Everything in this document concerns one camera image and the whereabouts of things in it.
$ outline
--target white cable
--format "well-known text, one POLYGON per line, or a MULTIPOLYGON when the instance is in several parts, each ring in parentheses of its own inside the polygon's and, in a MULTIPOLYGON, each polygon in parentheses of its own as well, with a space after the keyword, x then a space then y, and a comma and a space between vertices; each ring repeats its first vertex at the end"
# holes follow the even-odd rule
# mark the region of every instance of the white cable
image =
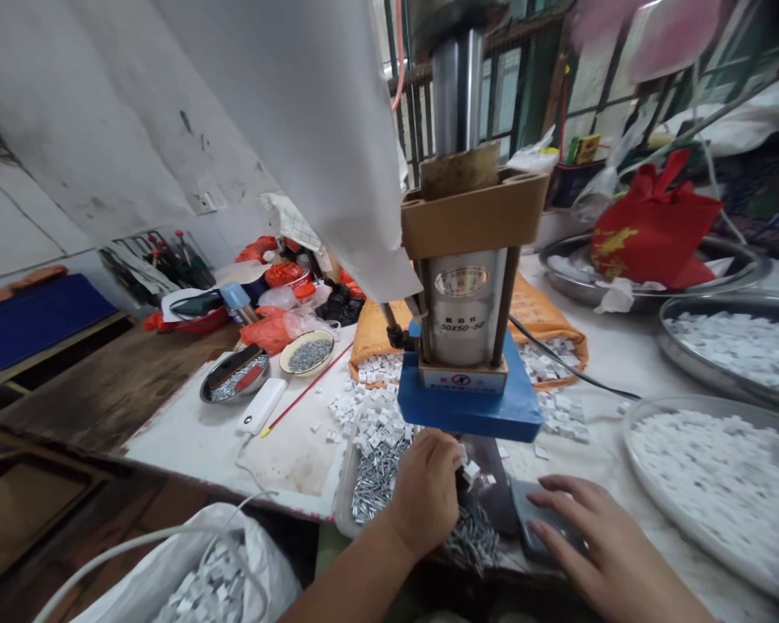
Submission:
MULTIPOLYGON (((699 122, 699 59, 696 59, 692 64, 692 122, 693 124, 697 124, 699 122)), ((707 162, 707 175, 709 176, 710 183, 712 184, 713 197, 716 199, 716 201, 721 201, 721 191, 718 188, 718 180, 716 179, 716 165, 712 162, 710 148, 707 146, 707 142, 704 140, 701 132, 699 132, 698 137, 699 142, 701 143, 701 151, 704 153, 704 158, 707 162)), ((724 209, 724 206, 721 208, 720 215, 733 235, 736 236, 736 239, 741 244, 746 245, 747 240, 744 239, 744 236, 738 230, 736 224, 731 221, 730 217, 727 215, 726 210, 724 209)))
POLYGON ((262 614, 258 620, 263 620, 266 616, 266 612, 268 611, 268 597, 266 595, 265 588, 262 586, 262 583, 260 580, 257 579, 257 576, 251 573, 251 569, 248 567, 248 561, 240 556, 239 550, 236 548, 236 543, 234 543, 234 539, 231 538, 231 536, 222 528, 217 528, 216 526, 189 526, 189 525, 181 525, 181 526, 175 526, 173 528, 165 528, 164 530, 157 530, 156 532, 151 532, 150 534, 146 534, 143 536, 137 536, 134 539, 131 539, 130 541, 125 541, 124 543, 120 543, 119 545, 116 545, 112 549, 108 549, 106 552, 103 552, 102 554, 96 556, 85 564, 83 567, 78 569, 75 574, 69 578, 66 583, 58 590, 57 593, 52 595, 52 597, 49 599, 49 601, 46 602, 46 606, 43 607, 43 610, 41 610, 40 613, 37 614, 35 619, 32 621, 32 623, 45 623, 46 619, 49 618, 49 615, 55 610, 55 608, 58 606, 59 603, 61 603, 61 600, 66 596, 66 594, 71 591, 75 585, 83 579, 85 575, 93 571, 95 568, 99 567, 100 565, 104 564, 111 558, 114 558, 118 554, 123 554, 126 551, 129 551, 130 549, 135 549, 137 547, 141 547, 142 545, 146 545, 147 543, 152 543, 153 541, 161 541, 168 536, 174 536, 177 534, 184 534, 189 532, 207 532, 209 534, 216 534, 217 536, 220 536, 222 540, 225 542, 225 546, 228 548, 228 551, 230 554, 236 559, 237 565, 242 570, 242 573, 248 578, 248 580, 254 584, 254 588, 257 589, 257 591, 260 593, 260 596, 262 598, 262 614))
POLYGON ((245 451, 245 448, 246 448, 246 446, 248 445, 248 443, 251 441, 251 439, 252 439, 253 437, 254 437, 254 436, 253 436, 253 435, 251 435, 251 434, 249 434, 249 435, 246 435, 246 437, 245 437, 245 441, 243 441, 243 442, 242 442, 242 445, 240 446, 240 450, 239 450, 239 452, 237 452, 237 453, 236 453, 236 459, 234 459, 234 466, 235 466, 235 467, 239 467, 239 468, 240 468, 241 470, 243 470, 244 472, 246 472, 246 473, 250 474, 250 476, 251 476, 251 479, 254 481, 254 484, 255 484, 255 485, 257 485, 257 489, 259 489, 259 490, 260 490, 260 493, 258 493, 257 495, 262 495, 262 493, 264 493, 264 492, 266 492, 266 491, 265 491, 265 489, 263 488, 263 486, 260 484, 260 481, 259 481, 259 480, 257 480, 257 476, 256 476, 256 474, 254 474, 254 472, 252 472, 252 471, 251 471, 249 468, 247 468, 245 465, 243 465, 242 463, 240 463, 240 459, 242 458, 242 453, 245 451))
MULTIPOLYGON (((236 517, 236 514, 242 510, 242 507, 245 506, 248 502, 251 500, 257 499, 260 496, 264 495, 280 495, 277 491, 260 491, 259 493, 255 493, 254 495, 250 495, 244 500, 242 500, 234 509, 234 512, 231 513, 231 516, 228 518, 228 520, 225 522, 225 524, 222 526, 223 530, 227 530, 228 526, 230 526, 231 522, 234 521, 234 517, 236 517)), ((202 558, 199 560, 199 569, 201 570, 202 567, 205 565, 205 561, 208 559, 208 554, 210 553, 211 548, 214 547, 216 544, 216 539, 219 538, 219 535, 214 535, 214 537, 210 540, 210 543, 208 543, 208 547, 205 548, 205 551, 202 554, 202 558)))

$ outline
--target red stick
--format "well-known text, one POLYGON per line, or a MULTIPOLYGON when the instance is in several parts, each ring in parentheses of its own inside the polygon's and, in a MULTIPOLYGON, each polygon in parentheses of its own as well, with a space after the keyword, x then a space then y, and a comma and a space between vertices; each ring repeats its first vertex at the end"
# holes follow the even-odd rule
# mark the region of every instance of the red stick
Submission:
POLYGON ((292 410, 292 407, 293 407, 294 405, 296 405, 298 402, 300 402, 300 399, 301 399, 303 396, 305 396, 305 395, 306 395, 306 392, 308 392, 308 391, 309 391, 309 389, 311 389, 312 387, 314 387, 314 384, 315 384, 317 381, 319 381, 319 380, 320 380, 320 379, 323 377, 323 375, 324 375, 326 372, 328 372, 328 371, 329 371, 331 368, 333 368, 333 367, 334 367, 335 363, 337 363, 337 362, 340 360, 340 358, 341 358, 343 355, 345 355, 345 354, 346 354, 346 351, 347 351, 347 350, 349 350, 349 349, 352 347, 352 345, 353 345, 354 343, 355 343, 355 342, 354 342, 354 341, 352 341, 352 343, 351 343, 351 344, 349 344, 349 346, 347 346, 347 347, 344 349, 344 351, 343 351, 343 352, 342 352, 340 355, 338 355, 337 357, 335 357, 335 360, 334 360, 332 363, 330 363, 328 366, 326 366, 326 369, 325 369, 323 372, 321 372, 320 374, 318 374, 317 376, 315 376, 315 378, 314 378, 314 381, 310 382, 310 383, 309 383, 309 386, 308 386, 306 389, 304 389, 304 390, 303 390, 303 393, 302 393, 302 394, 300 394, 300 395, 299 395, 297 398, 295 398, 295 399, 294 399, 294 402, 292 402, 292 403, 291 403, 291 404, 290 404, 288 407, 286 407, 286 410, 285 410, 285 411, 283 411, 283 412, 282 412, 280 415, 278 415, 278 416, 277 416, 277 419, 276 419, 276 420, 274 420, 274 421, 271 423, 271 426, 270 426, 270 427, 267 427, 267 428, 266 428, 266 429, 265 429, 265 430, 262 432, 262 434, 260 435, 260 437, 265 437, 266 435, 268 435, 269 433, 271 433, 271 429, 272 429, 272 428, 274 428, 275 426, 277 426, 278 422, 280 422, 280 420, 282 420, 284 417, 286 417, 286 414, 287 414, 289 411, 291 411, 291 410, 292 410))

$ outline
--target stainless steel bowl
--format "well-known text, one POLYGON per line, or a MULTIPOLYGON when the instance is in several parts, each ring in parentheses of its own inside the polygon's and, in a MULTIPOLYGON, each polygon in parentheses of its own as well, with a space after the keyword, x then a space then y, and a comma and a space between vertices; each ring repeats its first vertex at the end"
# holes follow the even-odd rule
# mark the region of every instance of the stainless steel bowl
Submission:
POLYGON ((779 411, 779 390, 751 381, 701 356, 666 326, 666 320, 677 318, 684 312, 714 314, 716 312, 749 313, 779 322, 779 292, 742 291, 716 296, 672 299, 660 308, 658 345, 664 354, 697 381, 723 395, 758 407, 779 411))
POLYGON ((210 369, 208 375, 205 376, 205 380, 202 381, 202 386, 199 388, 199 397, 202 402, 206 404, 236 404, 237 402, 248 401, 256 394, 262 384, 271 378, 271 361, 266 360, 265 366, 263 366, 262 374, 260 374, 254 382, 252 382, 243 391, 237 392, 230 398, 221 401, 215 401, 211 399, 211 391, 221 385, 226 379, 228 379, 234 372, 250 362, 252 359, 256 359, 260 355, 267 355, 267 351, 258 346, 257 344, 251 344, 242 350, 238 350, 233 355, 225 357, 217 365, 210 369))
MULTIPOLYGON (((561 255, 562 257, 571 257, 573 255, 577 259, 582 255, 584 247, 587 249, 591 247, 591 234, 577 235, 551 243, 540 252, 539 261, 545 269, 548 280, 556 290, 581 303, 597 307, 607 291, 606 288, 597 286, 585 279, 575 279, 560 273, 550 267, 548 263, 548 259, 554 255, 561 255)), ((767 277, 772 268, 770 260, 763 255, 755 254, 748 248, 734 242, 709 236, 701 241, 699 256, 704 261, 725 257, 734 258, 726 274, 728 279, 713 286, 695 286, 686 290, 635 291, 631 312, 654 314, 669 299, 690 298, 741 290, 767 277)))

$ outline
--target red hose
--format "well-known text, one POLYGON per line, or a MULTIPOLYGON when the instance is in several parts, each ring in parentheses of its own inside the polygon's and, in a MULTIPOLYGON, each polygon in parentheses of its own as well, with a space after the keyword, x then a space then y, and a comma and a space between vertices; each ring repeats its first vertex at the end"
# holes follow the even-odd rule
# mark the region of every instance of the red hose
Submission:
POLYGON ((392 112, 395 112, 398 108, 398 104, 401 102, 401 93, 404 90, 404 75, 406 74, 406 65, 404 62, 404 31, 402 29, 401 20, 403 16, 402 12, 403 0, 396 2, 396 39, 398 40, 398 62, 401 65, 398 69, 398 87, 396 88, 396 98, 392 100, 392 112))

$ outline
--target white wall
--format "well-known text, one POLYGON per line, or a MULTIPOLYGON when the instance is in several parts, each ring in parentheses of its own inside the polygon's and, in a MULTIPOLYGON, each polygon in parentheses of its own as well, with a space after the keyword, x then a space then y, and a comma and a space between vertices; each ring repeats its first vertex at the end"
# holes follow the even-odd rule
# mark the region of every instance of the white wall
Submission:
POLYGON ((144 316, 94 248, 160 228, 220 267, 270 234, 279 189, 150 0, 0 0, 0 287, 83 273, 144 316))
POLYGON ((0 133, 96 241, 277 189, 145 0, 0 0, 0 133))

